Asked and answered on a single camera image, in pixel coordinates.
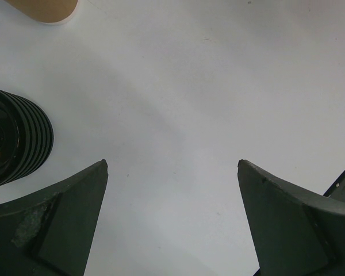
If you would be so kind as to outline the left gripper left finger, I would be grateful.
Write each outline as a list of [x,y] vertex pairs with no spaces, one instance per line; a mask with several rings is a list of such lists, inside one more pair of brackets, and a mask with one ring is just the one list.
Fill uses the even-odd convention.
[[0,204],[0,275],[84,275],[107,182],[100,160]]

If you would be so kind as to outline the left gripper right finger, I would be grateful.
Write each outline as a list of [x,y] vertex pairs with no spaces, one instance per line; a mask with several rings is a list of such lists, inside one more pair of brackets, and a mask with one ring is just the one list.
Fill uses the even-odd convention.
[[247,160],[237,168],[258,275],[345,275],[345,202]]

